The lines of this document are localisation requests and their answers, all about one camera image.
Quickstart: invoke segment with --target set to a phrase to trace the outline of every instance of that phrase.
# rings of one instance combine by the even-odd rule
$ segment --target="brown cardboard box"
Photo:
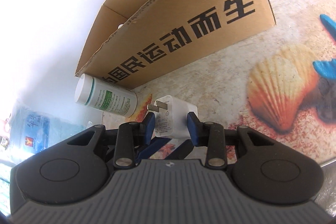
[[[268,0],[106,0],[76,76],[132,89],[274,25]]]

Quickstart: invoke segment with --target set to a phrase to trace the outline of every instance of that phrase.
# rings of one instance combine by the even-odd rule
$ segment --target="green label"
[[[112,92],[107,90],[106,94],[105,94],[103,104],[101,105],[101,107],[99,109],[100,110],[106,110],[110,105],[111,99],[112,99]]]

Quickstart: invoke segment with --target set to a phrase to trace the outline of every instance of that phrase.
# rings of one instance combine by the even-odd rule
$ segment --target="blue starfish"
[[[320,20],[327,29],[327,31],[330,33],[332,38],[336,41],[336,22],[332,20],[330,17],[327,15],[320,15]]]
[[[314,69],[323,78],[336,80],[336,59],[331,61],[314,61]]]

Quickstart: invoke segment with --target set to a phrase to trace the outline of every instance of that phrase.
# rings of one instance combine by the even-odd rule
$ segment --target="white bottle cap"
[[[93,89],[93,77],[82,74],[75,91],[75,103],[86,105],[90,99],[90,93]]]

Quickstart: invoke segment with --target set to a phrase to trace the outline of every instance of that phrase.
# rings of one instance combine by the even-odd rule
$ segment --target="white charger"
[[[154,134],[156,137],[190,139],[187,114],[193,111],[198,116],[197,106],[166,95],[157,99],[154,105],[148,105],[147,108],[155,114]]]

